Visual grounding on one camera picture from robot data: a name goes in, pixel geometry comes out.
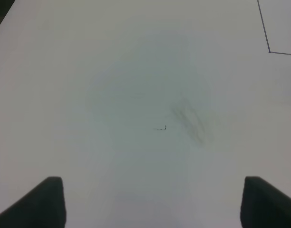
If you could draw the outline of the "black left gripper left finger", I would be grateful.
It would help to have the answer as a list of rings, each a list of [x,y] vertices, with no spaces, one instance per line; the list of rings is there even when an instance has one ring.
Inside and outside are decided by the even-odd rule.
[[[64,228],[66,203],[61,177],[48,177],[0,213],[0,228]]]

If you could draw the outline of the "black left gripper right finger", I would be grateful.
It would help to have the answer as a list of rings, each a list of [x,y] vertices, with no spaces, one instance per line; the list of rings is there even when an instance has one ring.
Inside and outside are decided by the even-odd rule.
[[[291,228],[291,198],[264,179],[247,176],[240,221],[243,228]]]

